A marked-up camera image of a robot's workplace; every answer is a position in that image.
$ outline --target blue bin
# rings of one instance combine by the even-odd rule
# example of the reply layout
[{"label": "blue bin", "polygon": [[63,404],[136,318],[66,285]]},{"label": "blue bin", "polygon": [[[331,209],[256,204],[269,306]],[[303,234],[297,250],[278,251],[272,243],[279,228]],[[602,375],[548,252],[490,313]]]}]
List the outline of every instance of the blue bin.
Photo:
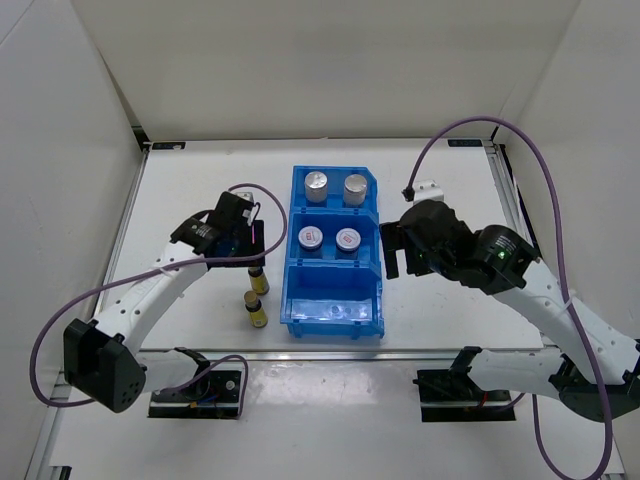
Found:
[{"label": "blue bin", "polygon": [[[316,170],[329,180],[324,205],[308,203],[304,194],[304,178]],[[354,173],[367,179],[367,196],[359,208],[344,207],[344,180]],[[375,177],[364,167],[293,168],[280,323],[295,337],[384,335],[377,191]],[[314,258],[298,244],[298,232],[309,225],[324,237],[322,254]],[[335,237],[343,228],[362,238],[357,256],[348,260],[336,258]]]}]

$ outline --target empty blue compartment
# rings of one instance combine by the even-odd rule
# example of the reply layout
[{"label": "empty blue compartment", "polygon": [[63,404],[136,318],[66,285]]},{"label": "empty blue compartment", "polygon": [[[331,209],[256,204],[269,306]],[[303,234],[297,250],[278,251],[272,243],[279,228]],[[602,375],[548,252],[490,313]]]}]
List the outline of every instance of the empty blue compartment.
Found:
[{"label": "empty blue compartment", "polygon": [[[312,171],[327,175],[328,197],[308,203],[304,178]],[[367,179],[367,195],[359,208],[342,204],[344,180],[358,173]],[[364,167],[296,166],[289,210],[280,323],[295,337],[304,335],[384,335],[377,182]],[[298,243],[298,232],[315,226],[323,233],[322,253],[311,256]],[[357,256],[336,258],[336,234],[343,228],[360,233]]]}]

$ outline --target bottle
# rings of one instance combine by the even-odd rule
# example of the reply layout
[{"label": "bottle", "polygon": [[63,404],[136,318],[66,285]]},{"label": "bottle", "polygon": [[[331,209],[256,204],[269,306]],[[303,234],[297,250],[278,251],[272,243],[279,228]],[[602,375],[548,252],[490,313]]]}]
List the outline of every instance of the bottle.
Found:
[{"label": "bottle", "polygon": [[249,267],[251,289],[258,295],[266,295],[269,291],[269,281],[262,267]]},{"label": "bottle", "polygon": [[343,228],[336,235],[336,258],[357,260],[362,237],[353,228]]},{"label": "bottle", "polygon": [[301,252],[307,258],[322,258],[322,230],[318,227],[308,226],[298,232],[298,243]]},{"label": "bottle", "polygon": [[258,298],[258,294],[256,292],[249,290],[244,294],[244,305],[247,312],[249,312],[251,325],[256,328],[262,328],[269,322],[267,314],[262,308],[262,302]]},{"label": "bottle", "polygon": [[322,172],[311,172],[304,178],[304,195],[311,203],[323,203],[327,200],[329,181]]},{"label": "bottle", "polygon": [[343,201],[347,207],[359,207],[367,196],[367,179],[362,175],[349,175],[344,181]]}]

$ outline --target white wall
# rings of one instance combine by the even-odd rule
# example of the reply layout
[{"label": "white wall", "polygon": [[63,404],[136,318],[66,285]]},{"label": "white wall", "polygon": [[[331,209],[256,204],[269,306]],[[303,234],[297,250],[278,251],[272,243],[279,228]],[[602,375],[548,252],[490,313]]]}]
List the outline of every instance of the white wall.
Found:
[{"label": "white wall", "polygon": [[[583,0],[520,126],[540,145],[560,196],[569,278],[612,325],[640,338],[640,2]],[[511,139],[509,157],[548,262],[553,220],[542,175]],[[640,478],[640,412],[616,422]]]},{"label": "white wall", "polygon": [[[17,479],[45,412],[27,380],[31,345],[99,283],[140,159],[68,0],[0,2],[0,145],[0,465]],[[41,355],[46,392],[60,352],[58,329]]]},{"label": "white wall", "polygon": [[155,140],[422,137],[472,114],[515,119],[578,3],[74,0]]}]

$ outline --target robotic arm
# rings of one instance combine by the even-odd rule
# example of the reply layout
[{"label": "robotic arm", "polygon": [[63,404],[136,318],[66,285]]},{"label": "robotic arm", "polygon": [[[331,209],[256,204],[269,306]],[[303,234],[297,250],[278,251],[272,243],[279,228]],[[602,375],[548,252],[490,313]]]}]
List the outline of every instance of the robotic arm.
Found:
[{"label": "robotic arm", "polygon": [[[66,381],[119,413],[141,393],[183,384],[207,368],[206,358],[185,348],[138,352],[182,292],[212,268],[198,259],[247,257],[264,251],[264,224],[251,221],[254,206],[249,194],[224,192],[215,210],[193,215],[173,232],[152,268],[182,261],[197,264],[134,283],[89,323],[73,320],[64,331]],[[264,266],[264,258],[224,266]],[[188,388],[197,391],[199,387],[193,384]]]},{"label": "robotic arm", "polygon": [[[479,288],[522,314],[563,352],[496,353],[465,347],[441,388],[497,389],[559,399],[577,414],[602,421],[595,378],[559,288],[538,252],[513,230],[491,225],[471,232],[442,201],[423,200],[398,222],[380,226],[387,278],[398,277],[396,252],[407,273],[432,272]],[[615,330],[580,300],[579,314],[602,370],[613,417],[640,406],[639,343]]]}]

